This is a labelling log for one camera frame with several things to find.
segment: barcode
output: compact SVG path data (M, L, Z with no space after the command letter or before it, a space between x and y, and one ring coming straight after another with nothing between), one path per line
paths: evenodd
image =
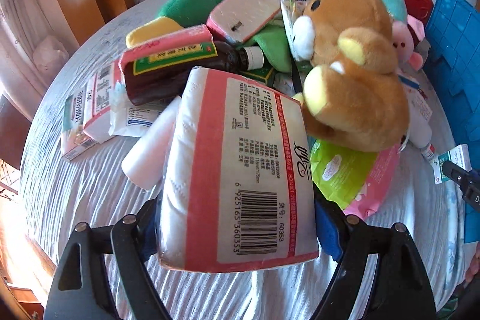
M85 148L89 148L91 147L92 145L95 145L97 142L93 139L87 139L85 140L83 143L82 143L82 146L85 147Z
M238 190L240 193L240 250L237 255L277 252L277 193Z
M100 75L98 76L99 79L103 79L105 76L107 76L110 73L110 66L108 65L104 69L100 71Z

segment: pink plush pig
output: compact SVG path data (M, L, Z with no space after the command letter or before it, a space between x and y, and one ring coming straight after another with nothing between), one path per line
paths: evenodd
M409 15L407 17L407 23L412 27L418 39L422 41L425 38L422 22ZM415 71L420 70L423 65L423 58L413 51L413 37L409 31L409 27L402 21L394 21L392 31L393 46L395 50L397 50L399 63L409 63Z

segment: teddy bear's eye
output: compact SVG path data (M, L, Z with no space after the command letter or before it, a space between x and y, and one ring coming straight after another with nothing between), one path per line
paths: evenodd
M318 9L318 6L320 6L320 0L316 0L315 2L313 2L311 4L310 10L315 11L316 9Z

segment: metal screw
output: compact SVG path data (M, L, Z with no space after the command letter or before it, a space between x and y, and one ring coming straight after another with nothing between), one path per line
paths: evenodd
M122 223L124 224L133 224L135 221L137 221L137 216L134 214L127 214L125 217L122 218Z
M349 214L347 217L346 217L346 221L349 223L349 224L352 224L353 226L356 226L359 222L360 222L360 219L354 215L354 214Z
M88 224L87 223L78 223L76 226L75 226L75 231L77 232L83 232L85 229L87 229L88 227Z
M407 230L407 228L406 228L405 224L396 223L396 224L395 224L395 230L396 230L397 232L404 233L404 232Z

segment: paper roll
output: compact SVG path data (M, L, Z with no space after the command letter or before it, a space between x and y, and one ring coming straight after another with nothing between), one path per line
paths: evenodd
M151 190L162 178L181 101L177 97L170 103L121 162L123 172L136 186Z

